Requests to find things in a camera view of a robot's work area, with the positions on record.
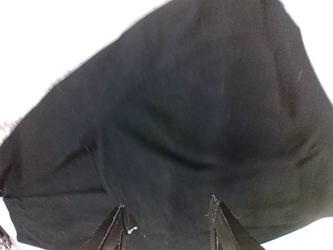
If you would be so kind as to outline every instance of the overexposed background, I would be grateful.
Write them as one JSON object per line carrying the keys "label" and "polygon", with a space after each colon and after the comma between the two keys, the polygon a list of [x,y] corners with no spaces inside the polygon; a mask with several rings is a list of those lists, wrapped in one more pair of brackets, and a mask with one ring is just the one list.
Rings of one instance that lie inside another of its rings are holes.
{"label": "overexposed background", "polygon": [[[24,116],[49,86],[165,0],[0,1],[0,124]],[[333,2],[283,0],[333,100]],[[0,200],[0,224],[15,236]],[[264,244],[268,250],[333,249],[333,218]],[[33,249],[22,245],[22,249]]]}

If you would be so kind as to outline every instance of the black metal bar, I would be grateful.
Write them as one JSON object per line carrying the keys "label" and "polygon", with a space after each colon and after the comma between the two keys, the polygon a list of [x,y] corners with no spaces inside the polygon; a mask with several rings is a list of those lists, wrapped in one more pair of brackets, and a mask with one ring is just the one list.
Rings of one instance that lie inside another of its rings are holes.
{"label": "black metal bar", "polygon": [[212,250],[264,250],[214,195],[209,207],[209,222]]}
{"label": "black metal bar", "polygon": [[78,250],[125,250],[127,232],[125,207],[118,206]]}
{"label": "black metal bar", "polygon": [[14,249],[21,250],[21,248],[16,244],[15,240],[10,237],[10,235],[5,231],[3,227],[0,226],[0,249]]}

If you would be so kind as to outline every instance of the black garment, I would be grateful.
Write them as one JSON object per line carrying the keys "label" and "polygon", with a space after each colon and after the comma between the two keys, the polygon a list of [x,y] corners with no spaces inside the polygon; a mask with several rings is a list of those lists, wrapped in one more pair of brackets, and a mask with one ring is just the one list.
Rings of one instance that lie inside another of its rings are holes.
{"label": "black garment", "polygon": [[332,216],[333,112],[274,0],[172,1],[54,87],[0,148],[22,242],[205,249],[212,194],[259,242]]}

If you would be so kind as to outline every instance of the white wall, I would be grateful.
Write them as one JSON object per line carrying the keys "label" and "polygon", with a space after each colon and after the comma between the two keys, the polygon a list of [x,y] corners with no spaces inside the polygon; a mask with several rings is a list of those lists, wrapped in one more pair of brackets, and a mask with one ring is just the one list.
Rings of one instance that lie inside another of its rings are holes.
{"label": "white wall", "polygon": [[[0,1],[0,123],[23,116],[67,70],[117,38],[164,0]],[[333,3],[284,0],[327,94],[333,99]],[[0,201],[0,224],[15,235]],[[333,219],[266,243],[266,249],[333,249]]]}

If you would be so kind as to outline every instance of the black fabric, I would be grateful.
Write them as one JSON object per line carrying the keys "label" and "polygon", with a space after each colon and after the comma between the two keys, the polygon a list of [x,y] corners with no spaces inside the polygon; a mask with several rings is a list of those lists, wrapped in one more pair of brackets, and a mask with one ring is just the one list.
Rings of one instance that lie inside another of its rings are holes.
{"label": "black fabric", "polygon": [[208,249],[213,193],[262,243],[332,216],[332,115],[280,2],[172,1],[29,112],[0,189],[43,248],[77,248],[124,204],[129,250]]}

